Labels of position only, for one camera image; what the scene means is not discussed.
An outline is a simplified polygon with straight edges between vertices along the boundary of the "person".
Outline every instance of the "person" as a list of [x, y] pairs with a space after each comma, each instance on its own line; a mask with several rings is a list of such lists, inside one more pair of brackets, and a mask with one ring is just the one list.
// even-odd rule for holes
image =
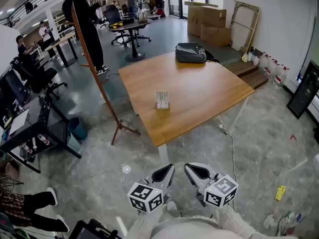
[[119, 4], [118, 4], [115, 0], [113, 1], [113, 3], [112, 3], [112, 4], [113, 4], [113, 5], [115, 5], [115, 6], [116, 6], [116, 8], [117, 8], [117, 7], [119, 7]]
[[144, 214], [137, 219], [130, 228], [127, 238], [140, 239], [276, 239], [258, 233], [246, 223], [241, 216], [234, 212], [230, 205], [222, 209], [213, 206], [209, 208], [209, 215], [181, 217], [181, 212], [173, 201], [158, 208], [150, 214]]
[[[43, 49], [46, 49], [50, 46], [51, 42], [54, 42], [54, 39], [50, 35], [50, 30], [44, 26], [43, 21], [40, 22], [39, 34], [43, 40]], [[53, 49], [48, 50], [48, 52], [51, 60], [56, 58], [55, 51]]]
[[18, 227], [35, 227], [52, 232], [69, 232], [64, 219], [56, 216], [56, 220], [35, 214], [35, 210], [48, 205], [57, 206], [58, 201], [52, 188], [35, 195], [19, 195], [0, 188], [0, 211], [8, 216], [11, 223]]
[[31, 56], [31, 52], [36, 49], [36, 45], [32, 43], [30, 48], [27, 49], [26, 46], [24, 45], [22, 35], [18, 35], [15, 40], [16, 40], [16, 43], [18, 44], [19, 58], [21, 59], [23, 65], [27, 69], [32, 69], [34, 66], [34, 59]]
[[133, 16], [135, 18], [138, 17], [138, 10], [137, 10], [137, 4], [136, 0], [128, 0], [128, 8], [129, 8], [129, 13], [133, 13]]
[[102, 46], [94, 24], [100, 21], [95, 14], [100, 4], [96, 3], [89, 6], [86, 0], [73, 0], [73, 4], [86, 47], [93, 65], [96, 68], [97, 75], [102, 75], [110, 69], [104, 65]]

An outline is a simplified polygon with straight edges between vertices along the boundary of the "blue trash can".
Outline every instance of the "blue trash can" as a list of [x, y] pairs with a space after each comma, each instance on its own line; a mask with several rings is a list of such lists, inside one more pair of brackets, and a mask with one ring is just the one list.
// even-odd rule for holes
[[77, 140], [84, 140], [88, 136], [88, 131], [84, 128], [79, 118], [69, 120], [68, 131], [72, 132]]

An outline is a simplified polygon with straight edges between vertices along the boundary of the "white cube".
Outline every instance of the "white cube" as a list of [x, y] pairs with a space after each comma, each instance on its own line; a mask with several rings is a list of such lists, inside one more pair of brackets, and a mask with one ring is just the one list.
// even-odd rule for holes
[[226, 175], [205, 189], [204, 202], [222, 208], [235, 198], [237, 189], [238, 184]]
[[163, 192], [140, 183], [134, 183], [128, 193], [131, 206], [141, 212], [150, 213], [163, 204]]

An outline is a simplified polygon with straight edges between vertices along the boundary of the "black monitor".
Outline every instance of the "black monitor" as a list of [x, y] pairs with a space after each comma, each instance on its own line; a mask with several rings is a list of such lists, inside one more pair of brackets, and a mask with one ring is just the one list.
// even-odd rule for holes
[[24, 105], [26, 95], [29, 94], [29, 91], [22, 84], [12, 68], [1, 76], [0, 89], [11, 104], [17, 99], [20, 104]]
[[109, 231], [98, 221], [92, 219], [89, 224], [78, 221], [69, 239], [122, 239], [117, 235], [117, 231]]

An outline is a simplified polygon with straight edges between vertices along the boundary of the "black bag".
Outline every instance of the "black bag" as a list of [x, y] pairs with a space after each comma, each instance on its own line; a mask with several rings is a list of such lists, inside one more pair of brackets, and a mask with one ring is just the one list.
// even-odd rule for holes
[[175, 55], [179, 63], [205, 63], [207, 60], [219, 63], [210, 52], [205, 51], [197, 42], [179, 43], [175, 48]]
[[63, 11], [63, 14], [65, 16], [65, 19], [68, 22], [73, 23], [73, 18], [72, 18], [72, 0], [65, 0], [63, 2], [62, 11]]

